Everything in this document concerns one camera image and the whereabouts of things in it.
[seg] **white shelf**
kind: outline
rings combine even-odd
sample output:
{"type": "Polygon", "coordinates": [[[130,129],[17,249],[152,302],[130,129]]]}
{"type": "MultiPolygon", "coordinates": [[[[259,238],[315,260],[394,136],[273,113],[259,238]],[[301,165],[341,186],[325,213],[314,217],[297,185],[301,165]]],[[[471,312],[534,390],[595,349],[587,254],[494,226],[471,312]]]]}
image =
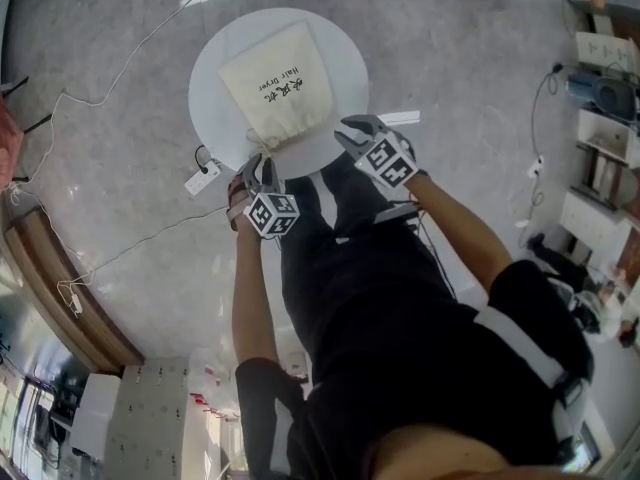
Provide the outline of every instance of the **white shelf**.
{"type": "Polygon", "coordinates": [[[640,167],[640,140],[618,121],[582,109],[578,114],[578,142],[634,168],[640,167]]]}

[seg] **white round table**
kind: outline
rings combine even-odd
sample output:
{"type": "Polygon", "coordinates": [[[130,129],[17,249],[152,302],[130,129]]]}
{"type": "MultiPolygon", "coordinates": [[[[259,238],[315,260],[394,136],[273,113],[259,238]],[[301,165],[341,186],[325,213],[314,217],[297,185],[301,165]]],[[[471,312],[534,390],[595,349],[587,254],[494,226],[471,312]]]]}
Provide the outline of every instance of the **white round table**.
{"type": "Polygon", "coordinates": [[[247,48],[287,26],[306,20],[324,61],[334,98],[334,117],[312,135],[274,153],[280,179],[316,172],[343,151],[333,137],[342,117],[366,114],[369,75],[357,46],[337,25],[300,9],[264,9],[246,14],[220,30],[204,47],[191,73],[189,111],[202,143],[214,158],[239,169],[255,149],[246,139],[250,128],[218,69],[247,48]]]}

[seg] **red object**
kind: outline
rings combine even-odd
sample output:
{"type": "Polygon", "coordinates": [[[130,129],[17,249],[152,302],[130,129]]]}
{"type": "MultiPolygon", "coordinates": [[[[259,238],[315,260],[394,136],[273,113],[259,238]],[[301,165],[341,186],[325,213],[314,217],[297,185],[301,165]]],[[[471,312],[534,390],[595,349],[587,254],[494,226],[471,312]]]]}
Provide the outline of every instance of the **red object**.
{"type": "Polygon", "coordinates": [[[11,117],[0,95],[0,187],[4,190],[16,170],[24,133],[11,117]]]}

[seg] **wall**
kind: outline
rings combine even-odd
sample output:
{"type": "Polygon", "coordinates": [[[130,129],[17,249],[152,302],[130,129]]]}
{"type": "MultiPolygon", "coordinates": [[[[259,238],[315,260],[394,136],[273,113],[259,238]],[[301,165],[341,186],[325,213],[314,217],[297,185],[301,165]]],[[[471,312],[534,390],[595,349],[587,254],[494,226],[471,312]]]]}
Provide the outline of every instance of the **wall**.
{"type": "Polygon", "coordinates": [[[596,365],[593,402],[619,450],[640,423],[640,355],[617,341],[589,344],[596,365]]]}

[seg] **marble floor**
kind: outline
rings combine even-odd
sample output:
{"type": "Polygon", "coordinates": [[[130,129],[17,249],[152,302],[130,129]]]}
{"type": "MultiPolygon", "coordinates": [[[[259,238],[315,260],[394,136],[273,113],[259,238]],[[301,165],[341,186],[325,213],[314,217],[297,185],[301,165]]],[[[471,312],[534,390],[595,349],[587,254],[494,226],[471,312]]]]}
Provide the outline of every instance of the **marble floor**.
{"type": "MultiPolygon", "coordinates": [[[[127,57],[181,0],[13,0],[4,57],[8,78],[30,76],[10,108],[20,123],[49,113],[61,90],[103,97],[127,57]]],[[[210,0],[188,7],[133,58],[107,103],[63,100],[55,146],[28,185],[82,263],[102,265],[140,239],[226,205],[229,169],[196,197],[199,139],[187,90],[194,62],[217,30],[248,12],[297,7],[341,27],[370,76],[372,113],[421,113],[403,126],[420,164],[484,218],[516,257],[534,156],[530,113],[536,87],[555,61],[571,62],[575,17],[563,0],[210,0]]],[[[556,223],[582,157],[573,145],[577,107],[562,90],[543,92],[536,130],[547,158],[545,200],[534,228],[561,240],[556,223]]],[[[32,173],[51,143],[29,135],[20,170],[32,173]]],[[[21,195],[14,214],[33,206],[21,195]]],[[[452,282],[468,272],[436,233],[452,282]]],[[[265,244],[265,270],[278,340],[295,348],[280,295],[279,252],[265,244]]],[[[224,212],[163,232],[97,270],[91,289],[150,357],[211,346],[232,357],[234,238],[224,212]]]]}

